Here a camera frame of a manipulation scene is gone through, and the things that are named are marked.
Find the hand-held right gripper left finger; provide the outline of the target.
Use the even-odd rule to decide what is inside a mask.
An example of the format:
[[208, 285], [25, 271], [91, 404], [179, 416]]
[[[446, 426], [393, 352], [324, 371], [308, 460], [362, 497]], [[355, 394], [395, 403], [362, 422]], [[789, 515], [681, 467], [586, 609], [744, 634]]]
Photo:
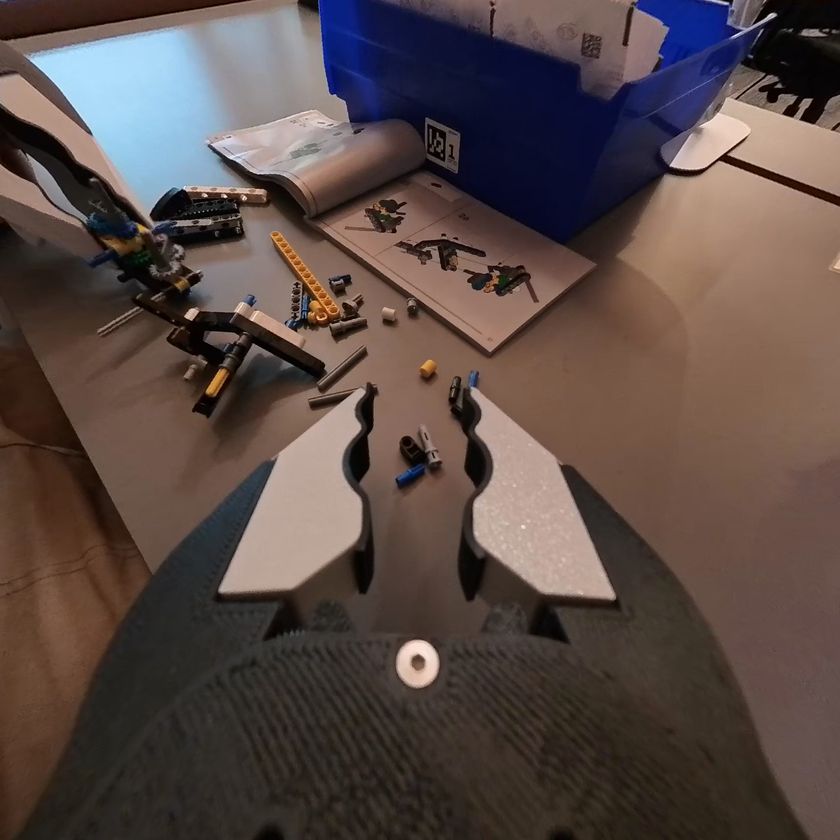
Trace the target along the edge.
[[377, 389], [353, 390], [283, 448], [217, 588], [228, 602], [280, 600], [306, 620], [323, 602], [369, 591], [374, 577], [370, 465]]

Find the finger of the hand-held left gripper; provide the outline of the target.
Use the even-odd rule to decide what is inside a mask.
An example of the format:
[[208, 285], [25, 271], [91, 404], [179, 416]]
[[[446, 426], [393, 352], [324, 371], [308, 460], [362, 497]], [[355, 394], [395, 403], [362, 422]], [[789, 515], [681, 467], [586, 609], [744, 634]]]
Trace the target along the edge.
[[1, 44], [2, 158], [41, 165], [82, 221], [122, 214], [151, 227], [121, 174], [88, 125], [47, 75], [8, 42]]
[[59, 249], [97, 249], [81, 213], [60, 193], [55, 180], [25, 157], [3, 157], [1, 217], [31, 244]]

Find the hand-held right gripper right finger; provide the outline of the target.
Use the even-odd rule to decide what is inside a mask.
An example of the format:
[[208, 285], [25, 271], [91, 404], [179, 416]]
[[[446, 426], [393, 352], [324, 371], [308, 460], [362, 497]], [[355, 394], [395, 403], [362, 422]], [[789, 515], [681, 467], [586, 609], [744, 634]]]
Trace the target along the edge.
[[561, 462], [477, 387], [463, 395], [461, 427], [465, 599], [517, 605], [531, 625], [555, 606], [618, 606]]

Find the colourful lego gear assembly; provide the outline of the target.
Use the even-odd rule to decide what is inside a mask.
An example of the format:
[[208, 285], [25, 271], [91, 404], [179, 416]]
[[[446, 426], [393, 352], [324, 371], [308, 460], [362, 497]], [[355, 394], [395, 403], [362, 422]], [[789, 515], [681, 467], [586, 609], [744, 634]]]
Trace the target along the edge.
[[98, 241], [101, 253], [86, 260], [90, 268], [113, 263], [118, 280], [136, 280], [152, 292], [186, 294], [203, 279], [201, 270], [184, 264], [185, 249], [172, 241], [175, 223], [166, 220], [151, 227], [130, 220], [124, 214], [120, 221], [93, 213], [85, 221], [89, 234]]

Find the white lego beam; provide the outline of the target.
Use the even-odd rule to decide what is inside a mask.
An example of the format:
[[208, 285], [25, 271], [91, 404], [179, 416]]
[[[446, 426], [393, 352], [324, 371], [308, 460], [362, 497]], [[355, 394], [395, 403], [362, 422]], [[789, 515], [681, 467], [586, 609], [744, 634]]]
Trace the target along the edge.
[[226, 201], [248, 206], [267, 206], [270, 203], [267, 190], [262, 188], [186, 185], [183, 190], [194, 202]]

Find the lego instruction booklet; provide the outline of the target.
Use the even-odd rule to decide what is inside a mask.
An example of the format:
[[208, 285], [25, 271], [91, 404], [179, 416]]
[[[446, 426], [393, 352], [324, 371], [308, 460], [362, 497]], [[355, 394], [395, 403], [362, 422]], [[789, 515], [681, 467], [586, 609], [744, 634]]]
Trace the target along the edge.
[[486, 355], [595, 269], [424, 168], [425, 143], [399, 119], [338, 122], [309, 110], [206, 144], [283, 187], [323, 237]]

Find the long yellow lego beam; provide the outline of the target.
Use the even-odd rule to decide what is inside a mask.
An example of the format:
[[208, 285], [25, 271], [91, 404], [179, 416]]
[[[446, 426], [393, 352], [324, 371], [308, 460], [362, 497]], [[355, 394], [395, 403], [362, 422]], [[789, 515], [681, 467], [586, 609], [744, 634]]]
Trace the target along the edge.
[[339, 321], [342, 318], [342, 312], [338, 303], [329, 294], [327, 288], [318, 282], [317, 278], [303, 262], [295, 249], [288, 243], [286, 238], [277, 231], [271, 231], [269, 238], [279, 256], [290, 268], [294, 277], [307, 289], [310, 297], [310, 307], [326, 309], [330, 316], [330, 323]]

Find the blue plastic bin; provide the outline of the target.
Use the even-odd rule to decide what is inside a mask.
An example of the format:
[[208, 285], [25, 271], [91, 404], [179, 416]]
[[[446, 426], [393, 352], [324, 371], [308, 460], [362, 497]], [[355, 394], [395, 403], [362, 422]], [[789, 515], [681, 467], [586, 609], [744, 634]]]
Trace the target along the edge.
[[610, 100], [580, 69], [388, 2], [319, 5], [329, 90], [350, 120], [402, 119], [460, 190], [563, 243], [666, 172], [769, 15], [720, 2], [640, 2], [668, 33], [660, 68]]

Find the white monitor stand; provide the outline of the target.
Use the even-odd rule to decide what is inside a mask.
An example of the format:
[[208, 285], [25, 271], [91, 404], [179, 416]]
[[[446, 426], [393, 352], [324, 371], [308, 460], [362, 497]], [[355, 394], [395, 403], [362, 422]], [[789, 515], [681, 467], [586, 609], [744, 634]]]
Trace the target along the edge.
[[658, 152], [666, 170], [698, 175], [708, 170], [751, 134], [750, 126], [724, 112], [664, 143]]

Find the white cardboard box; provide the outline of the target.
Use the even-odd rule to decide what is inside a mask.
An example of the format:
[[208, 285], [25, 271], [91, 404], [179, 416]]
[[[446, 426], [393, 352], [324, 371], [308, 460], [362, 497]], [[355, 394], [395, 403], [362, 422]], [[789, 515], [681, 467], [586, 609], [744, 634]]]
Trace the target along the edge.
[[581, 89], [612, 99], [657, 66], [669, 27], [630, 1], [497, 2], [492, 34], [578, 67]]

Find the dark office chair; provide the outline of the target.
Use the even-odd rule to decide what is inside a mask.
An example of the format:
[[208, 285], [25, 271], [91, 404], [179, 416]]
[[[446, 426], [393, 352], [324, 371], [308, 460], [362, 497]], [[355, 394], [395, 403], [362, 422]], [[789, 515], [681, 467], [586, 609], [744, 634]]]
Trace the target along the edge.
[[759, 19], [768, 16], [773, 19], [748, 60], [751, 69], [771, 77], [759, 91], [768, 103], [792, 96], [787, 117], [795, 117], [807, 100], [800, 120], [816, 124], [839, 93], [839, 2], [764, 2]]

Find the black lego frame assembly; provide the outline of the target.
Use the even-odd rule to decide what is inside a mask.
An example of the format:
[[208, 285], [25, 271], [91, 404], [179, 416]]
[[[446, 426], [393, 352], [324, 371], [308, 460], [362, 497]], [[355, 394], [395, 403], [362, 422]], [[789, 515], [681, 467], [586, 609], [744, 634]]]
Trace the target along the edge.
[[305, 350], [305, 339], [255, 304], [249, 296], [233, 311], [193, 308], [184, 314], [167, 313], [173, 326], [167, 341], [190, 356], [192, 367], [214, 369], [193, 406], [194, 413], [212, 416], [254, 348], [317, 379], [325, 374], [326, 364]]

